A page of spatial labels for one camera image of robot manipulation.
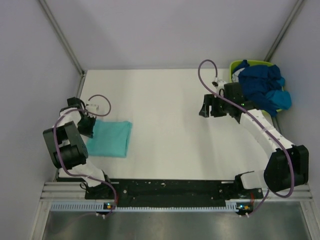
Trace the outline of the teal t shirt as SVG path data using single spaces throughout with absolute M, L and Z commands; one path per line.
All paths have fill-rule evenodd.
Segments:
M 88 154 L 94 157 L 126 158 L 132 127 L 129 121 L 97 120 L 93 138 L 86 142 Z

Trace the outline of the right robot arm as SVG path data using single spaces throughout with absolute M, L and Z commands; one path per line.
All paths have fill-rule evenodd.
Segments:
M 268 157 L 264 169 L 236 176 L 239 182 L 233 185 L 234 194 L 245 198 L 252 189 L 268 188 L 276 193 L 306 184 L 309 180 L 308 149 L 282 136 L 262 110 L 245 99 L 238 82 L 218 80 L 212 86 L 213 91 L 204 95 L 199 115 L 204 118 L 226 115 L 234 118 L 255 138 Z

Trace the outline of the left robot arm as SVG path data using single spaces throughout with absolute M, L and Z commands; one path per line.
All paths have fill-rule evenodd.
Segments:
M 86 187 L 96 187 L 102 198 L 109 198 L 114 187 L 103 170 L 88 160 L 89 153 L 83 137 L 92 140 L 99 107 L 84 103 L 77 97 L 67 99 L 67 107 L 59 112 L 53 127 L 42 135 L 53 165 L 71 177 L 81 177 Z

